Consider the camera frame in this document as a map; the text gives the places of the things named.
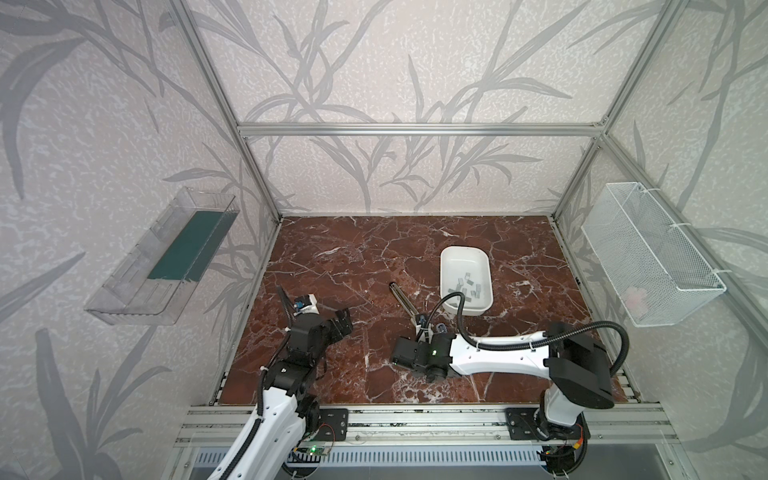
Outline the grey white large stapler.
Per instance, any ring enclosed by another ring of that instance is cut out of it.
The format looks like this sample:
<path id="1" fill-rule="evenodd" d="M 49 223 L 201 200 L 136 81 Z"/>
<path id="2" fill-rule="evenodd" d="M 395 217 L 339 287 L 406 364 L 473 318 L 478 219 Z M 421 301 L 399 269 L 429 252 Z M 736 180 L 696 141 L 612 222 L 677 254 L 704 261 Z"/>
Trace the grey white large stapler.
<path id="1" fill-rule="evenodd" d="M 420 321 L 419 321 L 420 312 L 417 310 L 417 308 L 408 299 L 408 297 L 405 295 L 405 293 L 402 291 L 402 289 L 399 287 L 399 285 L 396 282 L 389 283 L 389 290 L 393 294 L 395 299 L 398 301 L 398 303 L 401 305 L 401 307 L 406 311 L 407 316 L 410 318 L 410 321 L 413 324 L 413 326 L 418 328 L 420 326 Z"/>

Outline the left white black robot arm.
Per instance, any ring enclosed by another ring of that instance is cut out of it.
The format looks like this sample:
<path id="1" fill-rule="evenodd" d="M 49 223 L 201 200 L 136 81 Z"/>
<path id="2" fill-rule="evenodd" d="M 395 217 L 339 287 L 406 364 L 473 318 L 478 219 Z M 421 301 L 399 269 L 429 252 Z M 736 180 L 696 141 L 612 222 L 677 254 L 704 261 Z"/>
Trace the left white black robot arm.
<path id="1" fill-rule="evenodd" d="M 310 393 L 317 367 L 329 346 L 353 330 L 347 308 L 325 319 L 313 310 L 292 323 L 270 361 L 262 368 L 257 403 L 212 479 L 273 479 L 289 454 L 318 429 L 318 405 Z"/>

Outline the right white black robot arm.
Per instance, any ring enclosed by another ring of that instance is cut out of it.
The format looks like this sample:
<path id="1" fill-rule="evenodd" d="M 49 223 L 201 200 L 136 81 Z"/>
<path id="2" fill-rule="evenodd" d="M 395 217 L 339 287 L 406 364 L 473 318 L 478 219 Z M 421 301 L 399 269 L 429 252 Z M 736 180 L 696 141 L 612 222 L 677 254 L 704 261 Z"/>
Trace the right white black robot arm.
<path id="1" fill-rule="evenodd" d="M 630 349 L 626 329 L 597 321 L 581 327 L 555 322 L 546 331 L 512 337 L 477 337 L 460 318 L 456 333 L 428 340 L 400 337 L 391 362 L 429 381 L 479 373 L 526 375 L 550 386 L 539 406 L 539 428 L 572 427 L 586 409 L 615 405 L 612 378 Z"/>

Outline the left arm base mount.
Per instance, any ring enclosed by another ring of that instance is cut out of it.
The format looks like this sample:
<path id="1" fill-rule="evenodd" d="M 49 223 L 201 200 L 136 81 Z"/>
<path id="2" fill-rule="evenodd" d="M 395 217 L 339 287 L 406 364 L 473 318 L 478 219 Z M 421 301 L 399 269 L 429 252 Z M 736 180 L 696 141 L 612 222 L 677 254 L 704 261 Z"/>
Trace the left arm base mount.
<path id="1" fill-rule="evenodd" d="M 312 410 L 306 420 L 305 440 L 316 442 L 338 442 L 347 437 L 349 410 L 347 408 L 326 408 Z"/>

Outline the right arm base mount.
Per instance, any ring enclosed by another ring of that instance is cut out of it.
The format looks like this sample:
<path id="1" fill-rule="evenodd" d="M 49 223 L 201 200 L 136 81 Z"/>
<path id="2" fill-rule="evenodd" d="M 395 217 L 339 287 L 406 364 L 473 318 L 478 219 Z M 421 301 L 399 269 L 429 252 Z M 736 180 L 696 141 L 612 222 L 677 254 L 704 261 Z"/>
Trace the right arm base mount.
<path id="1" fill-rule="evenodd" d="M 533 407 L 506 408 L 504 418 L 511 440 L 578 443 L 591 438 L 583 413 L 572 426 L 548 422 L 540 409 Z"/>

